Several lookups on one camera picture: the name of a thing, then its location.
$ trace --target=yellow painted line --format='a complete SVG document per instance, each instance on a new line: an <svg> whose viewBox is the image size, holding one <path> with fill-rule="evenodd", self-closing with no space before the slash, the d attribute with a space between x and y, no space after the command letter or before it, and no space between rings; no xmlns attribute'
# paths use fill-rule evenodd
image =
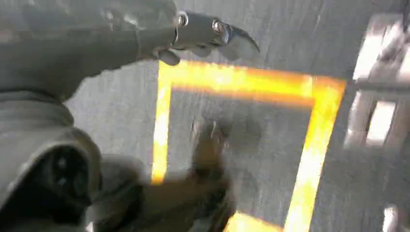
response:
<svg viewBox="0 0 410 232"><path fill-rule="evenodd" d="M227 67L192 61L182 61L174 67L160 63L152 170L153 182L156 183L163 180L166 172L171 88L202 90L234 98L313 107L283 230L308 232L324 158L345 82L292 72L252 70L246 67ZM251 217L236 218L237 221L242 220L244 227L255 221Z"/></svg>
<svg viewBox="0 0 410 232"><path fill-rule="evenodd" d="M282 232L279 226L242 213L235 213L228 221L224 232Z"/></svg>
<svg viewBox="0 0 410 232"><path fill-rule="evenodd" d="M159 71L157 111L155 115L154 148L152 160L151 181L160 184L167 169L168 124L171 104L171 84Z"/></svg>

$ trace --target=claw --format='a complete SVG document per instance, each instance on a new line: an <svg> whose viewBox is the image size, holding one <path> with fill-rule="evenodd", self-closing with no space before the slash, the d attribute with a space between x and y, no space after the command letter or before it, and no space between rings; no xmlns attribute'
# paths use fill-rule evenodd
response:
<svg viewBox="0 0 410 232"><path fill-rule="evenodd" d="M229 40L226 45L218 47L219 52L230 61L239 58L255 58L260 50L252 37L244 30L229 26Z"/></svg>
<svg viewBox="0 0 410 232"><path fill-rule="evenodd" d="M180 26L173 49L191 50L199 57L207 57L216 48L228 60L253 59L259 47L244 30L218 18L192 12L180 13Z"/></svg>

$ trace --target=glowing yellow line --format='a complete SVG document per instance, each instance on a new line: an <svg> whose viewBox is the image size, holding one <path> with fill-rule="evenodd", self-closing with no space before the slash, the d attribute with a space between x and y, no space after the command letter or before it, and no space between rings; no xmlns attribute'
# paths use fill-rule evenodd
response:
<svg viewBox="0 0 410 232"><path fill-rule="evenodd" d="M155 115L154 150L152 160L151 181L160 184L167 169L168 156L168 124L171 104L171 83L166 75L159 71L157 112Z"/></svg>
<svg viewBox="0 0 410 232"><path fill-rule="evenodd" d="M305 145L299 163L285 232L308 232L316 193L343 89L322 88L315 94Z"/></svg>
<svg viewBox="0 0 410 232"><path fill-rule="evenodd" d="M242 213L235 213L228 221L225 232L282 232L279 226Z"/></svg>
<svg viewBox="0 0 410 232"><path fill-rule="evenodd" d="M250 70L217 64L182 61L178 66L160 63L159 96L154 138L153 182L166 172L168 118L171 88L204 90L235 98L312 106L296 183L284 231L308 232L327 145L344 92L345 82L291 72ZM233 217L233 225L246 228L259 220ZM229 231L240 232L240 227ZM261 231L252 227L250 231Z"/></svg>

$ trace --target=concrete floor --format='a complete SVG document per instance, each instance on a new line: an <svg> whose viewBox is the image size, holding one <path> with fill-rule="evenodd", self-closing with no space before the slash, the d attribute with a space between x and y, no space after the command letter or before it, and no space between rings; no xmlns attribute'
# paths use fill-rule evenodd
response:
<svg viewBox="0 0 410 232"><path fill-rule="evenodd" d="M261 59L235 64L345 80L352 76L369 17L400 9L397 0L176 3L180 9L217 15L250 32L261 48ZM183 58L197 59L190 54L183 54ZM226 62L216 53L205 61ZM137 156L145 165L147 178L152 163L157 76L157 62L133 64L88 79L68 102L76 125L93 137L103 153ZM326 155L310 226L312 232L381 231L382 207L386 203L410 206L410 164L403 157L407 149L403 154L342 150L353 97L354 90L348 87ZM239 149L233 142L225 152L232 170L247 176L244 185L248 187L244 187L241 195L240 209L283 226L310 111L177 92L171 101L170 171L184 171L189 166L187 132L190 121L199 112L231 121L238 129L236 139L250 141L247 149Z"/></svg>

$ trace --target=foot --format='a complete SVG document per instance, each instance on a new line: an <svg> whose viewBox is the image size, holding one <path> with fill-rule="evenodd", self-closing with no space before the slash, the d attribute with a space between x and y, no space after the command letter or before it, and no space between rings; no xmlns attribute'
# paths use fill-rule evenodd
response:
<svg viewBox="0 0 410 232"><path fill-rule="evenodd" d="M87 232L112 231L136 217L142 202L139 164L134 157L103 156L102 189L86 211Z"/></svg>
<svg viewBox="0 0 410 232"><path fill-rule="evenodd" d="M220 178L223 174L222 150L225 134L216 121L197 117L192 123L192 171L198 178Z"/></svg>

